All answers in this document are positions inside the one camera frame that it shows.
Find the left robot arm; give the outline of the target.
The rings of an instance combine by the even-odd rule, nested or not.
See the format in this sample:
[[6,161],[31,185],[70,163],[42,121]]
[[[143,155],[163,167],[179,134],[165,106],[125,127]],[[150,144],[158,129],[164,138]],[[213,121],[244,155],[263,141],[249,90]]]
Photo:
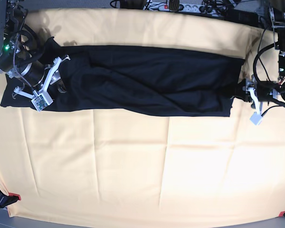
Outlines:
[[[285,0],[271,0],[269,2],[269,17],[273,33],[277,34],[277,39],[264,48],[258,47],[256,57],[253,62],[253,75],[251,80],[246,81],[244,91],[252,99],[255,112],[251,120],[262,119],[267,111],[262,112],[262,104],[274,103],[274,107],[285,108]],[[261,55],[274,48],[279,51],[278,60],[278,81],[262,81],[257,75],[257,63],[261,62]]]

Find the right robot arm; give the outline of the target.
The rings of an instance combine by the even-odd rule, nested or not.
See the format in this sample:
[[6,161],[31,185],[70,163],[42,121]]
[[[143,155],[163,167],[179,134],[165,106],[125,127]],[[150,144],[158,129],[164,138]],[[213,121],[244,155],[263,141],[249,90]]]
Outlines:
[[66,88],[56,60],[54,40],[41,43],[36,32],[26,24],[28,9],[18,0],[0,0],[0,74],[20,81],[12,93],[30,99],[40,97],[48,89],[65,93]]

